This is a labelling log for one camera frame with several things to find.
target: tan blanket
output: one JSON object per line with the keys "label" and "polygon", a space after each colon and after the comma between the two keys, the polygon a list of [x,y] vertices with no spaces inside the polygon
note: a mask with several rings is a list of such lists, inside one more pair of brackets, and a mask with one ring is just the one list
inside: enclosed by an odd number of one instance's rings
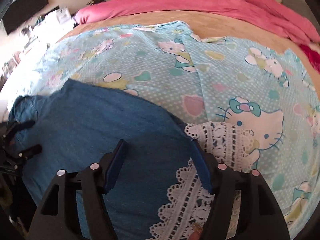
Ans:
{"label": "tan blanket", "polygon": [[152,25],[176,20],[189,24],[190,28],[195,34],[198,34],[200,38],[233,36],[256,41],[274,49],[277,53],[283,53],[289,48],[292,49],[303,62],[316,87],[317,94],[320,95],[320,74],[313,69],[307,56],[295,43],[250,23],[217,14],[195,11],[160,11],[121,16],[96,23],[79,25],[62,39],[106,26],[118,24]]}

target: red fabric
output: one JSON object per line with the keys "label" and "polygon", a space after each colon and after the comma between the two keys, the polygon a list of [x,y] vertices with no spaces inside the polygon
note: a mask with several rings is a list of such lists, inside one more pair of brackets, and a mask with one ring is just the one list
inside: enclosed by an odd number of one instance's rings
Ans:
{"label": "red fabric", "polygon": [[80,24],[152,11],[190,10],[240,19],[295,43],[320,42],[312,23],[275,0],[110,0],[78,11]]}
{"label": "red fabric", "polygon": [[309,61],[313,68],[320,73],[320,55],[318,52],[309,48],[309,46],[300,44],[299,47],[303,50],[303,52],[309,58]]}

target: cartoon cat print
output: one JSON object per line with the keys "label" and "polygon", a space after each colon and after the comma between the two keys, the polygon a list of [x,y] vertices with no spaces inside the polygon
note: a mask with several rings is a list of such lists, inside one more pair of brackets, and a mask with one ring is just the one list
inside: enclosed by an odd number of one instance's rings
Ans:
{"label": "cartoon cat print", "polygon": [[78,60],[87,60],[91,59],[104,51],[112,49],[114,47],[113,39],[104,40],[98,46],[94,47],[92,50],[87,50],[80,54]]}
{"label": "cartoon cat print", "polygon": [[298,217],[302,215],[310,196],[311,186],[308,181],[302,182],[298,188],[294,188],[293,203],[288,214],[284,216],[288,229],[290,229]]}
{"label": "cartoon cat print", "polygon": [[190,54],[186,51],[182,40],[174,39],[173,41],[168,42],[158,42],[158,46],[161,51],[175,55],[176,68],[182,68],[188,72],[196,72]]}
{"label": "cartoon cat print", "polygon": [[289,87],[287,73],[275,58],[267,59],[259,49],[250,48],[249,55],[245,57],[245,60],[250,65],[257,65],[260,69],[265,70],[266,73],[269,73],[269,76],[273,75],[278,79],[278,83],[281,87]]}
{"label": "cartoon cat print", "polygon": [[320,134],[320,106],[313,108],[311,105],[308,106],[307,122],[311,126],[311,132],[315,138],[317,134]]}
{"label": "cartoon cat print", "polygon": [[284,115],[281,109],[268,113],[263,111],[255,102],[236,97],[229,101],[229,107],[223,110],[223,114],[216,114],[223,117],[223,121],[240,126],[248,131],[249,143],[245,152],[249,154],[252,168],[257,168],[261,152],[270,148],[279,150],[277,144],[283,143],[283,121]]}

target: pink pin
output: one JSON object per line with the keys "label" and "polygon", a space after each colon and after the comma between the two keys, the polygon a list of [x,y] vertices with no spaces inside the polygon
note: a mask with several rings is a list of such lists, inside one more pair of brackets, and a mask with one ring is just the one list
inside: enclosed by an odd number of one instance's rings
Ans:
{"label": "pink pin", "polygon": [[58,170],[57,175],[58,175],[58,176],[62,176],[62,175],[64,175],[65,173],[66,173],[65,170]]}
{"label": "pink pin", "polygon": [[260,175],[260,172],[258,170],[252,170],[251,173],[253,176],[256,176],[256,177]]}
{"label": "pink pin", "polygon": [[218,164],[218,169],[219,170],[225,170],[227,168],[227,165],[225,165],[224,163],[219,163]]}
{"label": "pink pin", "polygon": [[90,169],[92,169],[92,170],[96,170],[96,169],[98,169],[99,168],[99,163],[92,163],[91,165],[90,165]]}

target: light blue blanket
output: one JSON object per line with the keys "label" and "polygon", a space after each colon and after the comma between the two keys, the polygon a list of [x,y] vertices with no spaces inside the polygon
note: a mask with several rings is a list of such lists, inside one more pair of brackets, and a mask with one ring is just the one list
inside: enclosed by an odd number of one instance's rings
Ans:
{"label": "light blue blanket", "polygon": [[251,136],[245,151],[292,238],[320,199],[320,103],[291,50],[280,55],[233,37],[201,40],[179,21],[119,25],[64,39],[28,71],[36,78],[24,78],[17,95],[51,94],[72,78],[137,95],[186,123],[241,126]]}

